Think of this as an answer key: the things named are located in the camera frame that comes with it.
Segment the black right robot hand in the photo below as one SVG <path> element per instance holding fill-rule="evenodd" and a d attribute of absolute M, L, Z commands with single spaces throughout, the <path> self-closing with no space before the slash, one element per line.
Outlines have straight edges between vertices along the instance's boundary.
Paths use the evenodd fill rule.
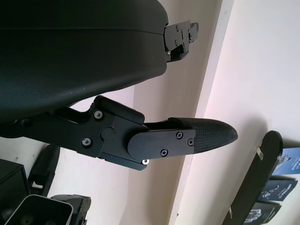
<path fill-rule="evenodd" d="M 31 194 L 47 197 L 52 185 L 60 156 L 60 147 L 47 145 L 37 157 L 28 176 Z M 91 206 L 91 198 L 83 195 L 55 195 L 52 199 L 72 205 L 71 225 L 87 224 L 87 212 Z"/>

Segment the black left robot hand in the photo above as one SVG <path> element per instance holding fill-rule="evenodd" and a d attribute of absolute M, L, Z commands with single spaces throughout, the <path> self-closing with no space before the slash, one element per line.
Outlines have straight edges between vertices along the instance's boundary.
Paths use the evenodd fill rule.
<path fill-rule="evenodd" d="M 143 170 L 237 140 L 224 122 L 142 113 L 104 97 L 162 75 L 199 25 L 170 25 L 156 0 L 3 0 L 0 135 L 26 137 Z"/>

